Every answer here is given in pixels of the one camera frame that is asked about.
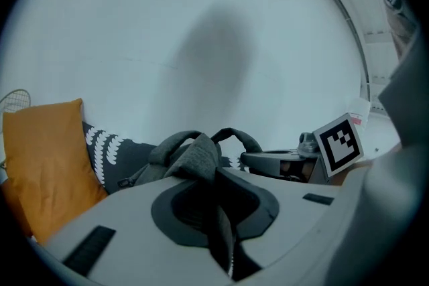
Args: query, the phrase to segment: black and white patterned pillow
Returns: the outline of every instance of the black and white patterned pillow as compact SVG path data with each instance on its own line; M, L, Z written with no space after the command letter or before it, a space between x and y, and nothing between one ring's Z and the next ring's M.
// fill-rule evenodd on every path
M119 191L117 182L132 176L147 164L155 145L136 143L82 122L89 159L95 175L107 193ZM222 157L223 167L244 170L239 159Z

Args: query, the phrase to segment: bag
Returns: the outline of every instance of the bag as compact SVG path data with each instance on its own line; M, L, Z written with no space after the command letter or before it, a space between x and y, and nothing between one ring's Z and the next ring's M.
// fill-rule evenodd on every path
M149 163L119 187L178 176L188 179L161 193L151 206L155 225L179 245L205 247L232 279L260 270L241 241L261 236L279 213L276 198L221 168L220 141L236 136L248 153L262 149L248 134L227 128L211 139L199 131L168 137L149 155ZM187 139L194 141L182 147Z
M213 184L215 171L221 166L219 142L236 136L247 153L261 153L262 148L250 135L236 129L220 130L211 139L200 131L182 131L168 137L149 155L149 163L131 177L118 182L120 188L143 185L169 176L203 179ZM187 139L194 141L183 147Z

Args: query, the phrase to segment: gray bag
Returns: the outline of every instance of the gray bag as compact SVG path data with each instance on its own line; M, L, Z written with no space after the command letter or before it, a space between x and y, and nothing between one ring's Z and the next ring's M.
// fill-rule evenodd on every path
M152 150L149 163L131 177L120 180L118 186L126 188L143 185L172 175L203 179L213 184L216 168L221 166L222 150L219 142L233 135L242 142L246 152L262 152L258 142L240 130L222 129L211 139L199 131L182 131L168 137ZM187 139L194 141L182 147Z

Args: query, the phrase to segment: white surface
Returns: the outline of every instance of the white surface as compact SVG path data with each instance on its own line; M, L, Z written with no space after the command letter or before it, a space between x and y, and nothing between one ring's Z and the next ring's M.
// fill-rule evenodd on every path
M400 138L389 118L370 114L361 142L365 158L374 159L395 147Z
M302 197L307 193L313 193L336 198L340 190L338 186L279 181L244 171L235 171L232 168L227 170L269 190L280 203L280 213L265 234L242 243L245 252L263 268L291 251L329 209L327 205L309 202Z
M385 111L378 96L399 64L384 0L341 0L357 29L367 63L372 111Z
M180 246L151 217L154 200L183 180L167 177L115 192L81 214L44 245L63 261L97 225L116 230L88 273L100 285L228 285L231 280L206 248Z
M232 126L296 147L361 82L332 0L20 0L0 48L1 94L81 97L88 123L155 144Z

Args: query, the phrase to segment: strap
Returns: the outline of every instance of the strap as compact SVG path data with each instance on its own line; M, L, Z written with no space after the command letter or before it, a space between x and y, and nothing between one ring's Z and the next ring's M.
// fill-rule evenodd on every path
M250 135L243 131L236 130L233 128L226 128L220 130L217 134L212 137L214 144L224 141L231 136L236 136L240 142L242 142L247 153L262 153L262 148L259 143Z
M196 139L201 135L200 131L181 131L176 133L158 145L149 155L149 163L169 166L170 156L187 140Z

